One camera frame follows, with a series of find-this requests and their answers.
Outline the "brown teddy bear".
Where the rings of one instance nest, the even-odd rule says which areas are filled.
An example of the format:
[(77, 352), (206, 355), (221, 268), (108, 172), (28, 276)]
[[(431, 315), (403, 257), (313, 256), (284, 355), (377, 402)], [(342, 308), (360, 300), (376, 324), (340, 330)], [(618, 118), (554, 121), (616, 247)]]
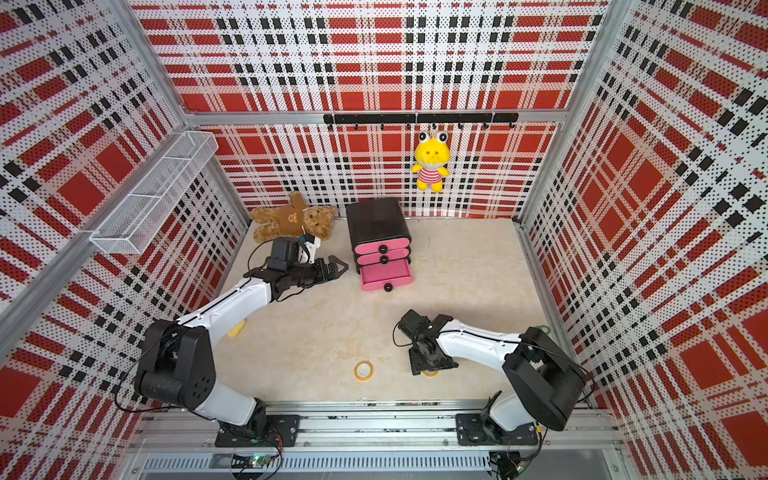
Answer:
[(332, 233), (337, 209), (332, 206), (309, 206), (300, 192), (289, 195), (289, 203), (280, 207), (258, 207), (251, 211), (255, 224), (254, 240), (258, 243), (278, 237), (313, 235), (327, 240)]

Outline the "black hook rail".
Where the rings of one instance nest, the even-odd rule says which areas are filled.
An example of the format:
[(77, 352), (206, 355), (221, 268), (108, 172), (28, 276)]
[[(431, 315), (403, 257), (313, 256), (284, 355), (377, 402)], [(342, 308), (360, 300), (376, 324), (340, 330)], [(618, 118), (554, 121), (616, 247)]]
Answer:
[(514, 124), (520, 119), (517, 112), (511, 113), (378, 113), (378, 114), (324, 114), (325, 125), (396, 125), (396, 124), (472, 124), (492, 123)]

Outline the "black connector box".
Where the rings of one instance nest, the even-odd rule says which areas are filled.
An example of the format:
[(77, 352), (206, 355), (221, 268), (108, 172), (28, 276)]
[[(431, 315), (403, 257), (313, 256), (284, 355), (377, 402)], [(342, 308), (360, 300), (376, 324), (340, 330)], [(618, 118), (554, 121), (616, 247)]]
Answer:
[(489, 475), (496, 480), (515, 480), (521, 474), (519, 465), (500, 452), (489, 453), (489, 468)]

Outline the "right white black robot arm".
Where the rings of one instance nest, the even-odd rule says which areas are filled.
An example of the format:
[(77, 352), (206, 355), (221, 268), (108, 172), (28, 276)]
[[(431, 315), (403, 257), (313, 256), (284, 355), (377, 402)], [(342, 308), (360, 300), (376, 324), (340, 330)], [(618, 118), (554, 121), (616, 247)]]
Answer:
[(456, 369), (462, 359), (506, 376), (511, 389), (494, 394), (481, 414), (483, 427), (495, 435), (532, 423), (564, 430), (588, 384), (586, 369), (539, 328), (505, 334), (409, 310), (395, 329), (408, 339), (413, 375)]

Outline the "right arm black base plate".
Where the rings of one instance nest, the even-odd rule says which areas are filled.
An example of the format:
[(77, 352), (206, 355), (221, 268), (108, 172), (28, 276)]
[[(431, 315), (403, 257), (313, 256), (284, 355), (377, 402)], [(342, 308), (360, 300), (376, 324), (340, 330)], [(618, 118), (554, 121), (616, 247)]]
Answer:
[(538, 433), (533, 422), (524, 423), (507, 431), (490, 418), (479, 413), (455, 416), (457, 441), (460, 446), (536, 446)]

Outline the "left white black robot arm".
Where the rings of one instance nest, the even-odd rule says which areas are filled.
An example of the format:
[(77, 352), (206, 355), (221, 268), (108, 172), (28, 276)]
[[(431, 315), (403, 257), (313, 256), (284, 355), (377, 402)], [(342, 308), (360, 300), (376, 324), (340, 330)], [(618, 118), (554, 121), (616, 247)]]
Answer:
[(217, 379), (214, 347), (249, 315), (298, 287), (334, 281), (349, 269), (335, 256), (311, 263), (254, 268), (222, 296), (171, 322), (155, 321), (145, 334), (134, 377), (137, 394), (217, 421), (241, 436), (266, 435), (266, 404)]

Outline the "green circuit board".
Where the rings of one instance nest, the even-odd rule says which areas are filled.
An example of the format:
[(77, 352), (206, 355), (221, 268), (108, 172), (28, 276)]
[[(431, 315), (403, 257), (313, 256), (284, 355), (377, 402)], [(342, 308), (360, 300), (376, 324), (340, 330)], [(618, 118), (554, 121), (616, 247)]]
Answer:
[(231, 468), (235, 470), (264, 469), (268, 468), (274, 457), (272, 455), (239, 455), (234, 454), (231, 458)]

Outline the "small yellow object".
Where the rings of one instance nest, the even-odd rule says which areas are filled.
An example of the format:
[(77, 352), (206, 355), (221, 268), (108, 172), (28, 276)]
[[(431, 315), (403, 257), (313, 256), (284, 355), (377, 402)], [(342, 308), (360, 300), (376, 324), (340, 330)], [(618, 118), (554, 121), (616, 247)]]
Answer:
[(243, 328), (245, 327), (245, 324), (246, 324), (246, 321), (245, 321), (245, 320), (243, 320), (243, 321), (240, 321), (240, 322), (239, 322), (237, 325), (235, 325), (235, 326), (234, 326), (234, 327), (233, 327), (233, 328), (232, 328), (232, 329), (231, 329), (231, 330), (230, 330), (230, 331), (227, 333), (227, 335), (228, 335), (229, 337), (231, 337), (231, 338), (237, 337), (237, 336), (240, 334), (240, 332), (243, 330)]

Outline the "aluminium mounting rail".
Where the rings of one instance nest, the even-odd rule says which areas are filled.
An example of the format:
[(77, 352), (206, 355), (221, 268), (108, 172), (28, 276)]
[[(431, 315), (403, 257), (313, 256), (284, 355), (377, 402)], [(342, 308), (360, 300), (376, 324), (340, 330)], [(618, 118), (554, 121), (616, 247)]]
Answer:
[[(455, 417), (476, 414), (484, 399), (358, 402), (275, 402), (270, 415), (294, 415), (286, 453), (320, 451), (459, 450)], [(130, 453), (208, 453), (266, 449), (266, 442), (222, 440), (214, 422), (183, 412), (152, 415), (129, 443)], [(546, 450), (622, 447), (616, 421), (605, 409), (576, 408), (565, 430), (549, 431)]]

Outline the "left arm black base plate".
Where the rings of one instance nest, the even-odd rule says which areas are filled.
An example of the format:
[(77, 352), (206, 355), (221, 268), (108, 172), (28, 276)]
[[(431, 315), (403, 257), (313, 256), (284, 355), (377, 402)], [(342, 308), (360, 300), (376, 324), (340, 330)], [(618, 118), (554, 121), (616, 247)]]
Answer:
[(296, 443), (300, 420), (299, 415), (257, 413), (245, 425), (220, 422), (215, 446), (217, 448), (269, 445), (293, 447)]

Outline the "black drawer cabinet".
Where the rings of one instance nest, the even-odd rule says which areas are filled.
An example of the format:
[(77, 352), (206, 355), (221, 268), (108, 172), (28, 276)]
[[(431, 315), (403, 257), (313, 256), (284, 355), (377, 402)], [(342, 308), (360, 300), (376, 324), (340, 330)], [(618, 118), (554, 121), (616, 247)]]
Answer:
[[(346, 219), (350, 243), (355, 260), (354, 247), (360, 243), (397, 237), (412, 238), (400, 204), (395, 198), (380, 198), (356, 202), (346, 206)], [(355, 268), (360, 275), (360, 266)]]

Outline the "yellow frog plush toy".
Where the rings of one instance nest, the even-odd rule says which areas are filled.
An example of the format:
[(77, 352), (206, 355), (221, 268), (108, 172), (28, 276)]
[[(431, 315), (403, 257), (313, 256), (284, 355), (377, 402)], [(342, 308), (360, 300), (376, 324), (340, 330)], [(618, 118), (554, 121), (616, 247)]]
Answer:
[(447, 169), (450, 160), (447, 141), (448, 135), (444, 131), (438, 131), (434, 135), (419, 133), (418, 145), (414, 152), (415, 164), (412, 167), (419, 190), (431, 190), (435, 193), (443, 190), (444, 181), (450, 175)]

